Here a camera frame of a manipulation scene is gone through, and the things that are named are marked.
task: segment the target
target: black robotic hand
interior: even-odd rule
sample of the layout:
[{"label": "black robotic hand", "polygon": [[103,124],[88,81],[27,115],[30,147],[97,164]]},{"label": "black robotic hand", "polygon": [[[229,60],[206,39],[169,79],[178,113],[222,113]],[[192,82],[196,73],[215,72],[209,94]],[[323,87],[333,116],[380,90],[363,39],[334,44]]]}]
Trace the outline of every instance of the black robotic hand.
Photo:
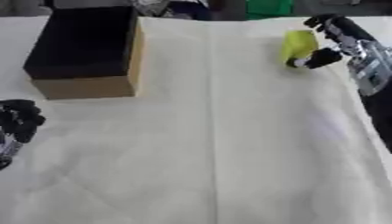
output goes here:
[{"label": "black robotic hand", "polygon": [[23,144],[29,143],[45,122],[34,101],[0,101],[0,170],[11,164]]},{"label": "black robotic hand", "polygon": [[0,127],[6,135],[13,135],[21,144],[29,143],[37,127],[45,122],[34,101],[0,101]]},{"label": "black robotic hand", "polygon": [[345,44],[347,39],[370,40],[375,38],[363,30],[353,20],[339,14],[322,14],[311,17],[304,22],[310,28],[316,28],[317,32],[324,32],[326,39],[331,39],[337,44]]}]

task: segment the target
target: box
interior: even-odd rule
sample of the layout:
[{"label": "box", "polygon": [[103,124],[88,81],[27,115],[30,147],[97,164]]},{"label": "box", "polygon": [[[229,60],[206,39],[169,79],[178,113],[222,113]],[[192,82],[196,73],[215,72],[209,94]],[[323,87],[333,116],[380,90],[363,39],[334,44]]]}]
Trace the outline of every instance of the box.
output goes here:
[{"label": "box", "polygon": [[55,10],[24,70],[47,99],[134,96],[143,45],[132,7]]}]

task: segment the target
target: robotic hand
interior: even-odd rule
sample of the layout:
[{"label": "robotic hand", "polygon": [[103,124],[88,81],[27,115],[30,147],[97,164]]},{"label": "robotic hand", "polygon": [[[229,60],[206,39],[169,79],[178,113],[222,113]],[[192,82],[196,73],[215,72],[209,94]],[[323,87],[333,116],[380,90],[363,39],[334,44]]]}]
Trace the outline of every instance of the robotic hand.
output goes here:
[{"label": "robotic hand", "polygon": [[28,144],[44,124],[34,101],[0,101],[0,171],[12,163],[24,144]]},{"label": "robotic hand", "polygon": [[324,48],[306,59],[290,59],[291,67],[322,67],[352,57],[348,71],[355,80],[363,105],[379,132],[381,139],[392,152],[392,48],[383,46],[353,20],[326,14],[311,17],[305,25],[323,32],[338,47]]}]

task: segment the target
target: white cloth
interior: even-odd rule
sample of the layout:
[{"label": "white cloth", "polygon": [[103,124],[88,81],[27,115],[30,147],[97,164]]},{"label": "white cloth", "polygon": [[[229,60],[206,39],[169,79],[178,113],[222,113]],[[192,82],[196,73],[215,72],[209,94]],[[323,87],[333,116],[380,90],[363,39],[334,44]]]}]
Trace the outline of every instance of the white cloth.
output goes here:
[{"label": "white cloth", "polygon": [[[0,172],[1,223],[391,223],[386,150],[344,65],[277,63],[303,20],[145,18],[138,97],[46,101],[22,69],[46,18],[0,19],[0,95],[47,117]],[[389,18],[358,22],[391,44]]]}]

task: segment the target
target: cardboard box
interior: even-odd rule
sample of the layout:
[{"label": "cardboard box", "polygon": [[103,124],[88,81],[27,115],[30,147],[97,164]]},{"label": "cardboard box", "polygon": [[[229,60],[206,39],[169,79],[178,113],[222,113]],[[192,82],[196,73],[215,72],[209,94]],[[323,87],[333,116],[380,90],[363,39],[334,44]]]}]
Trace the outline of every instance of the cardboard box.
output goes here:
[{"label": "cardboard box", "polygon": [[24,70],[47,99],[134,96],[143,45],[131,7],[55,10]]}]

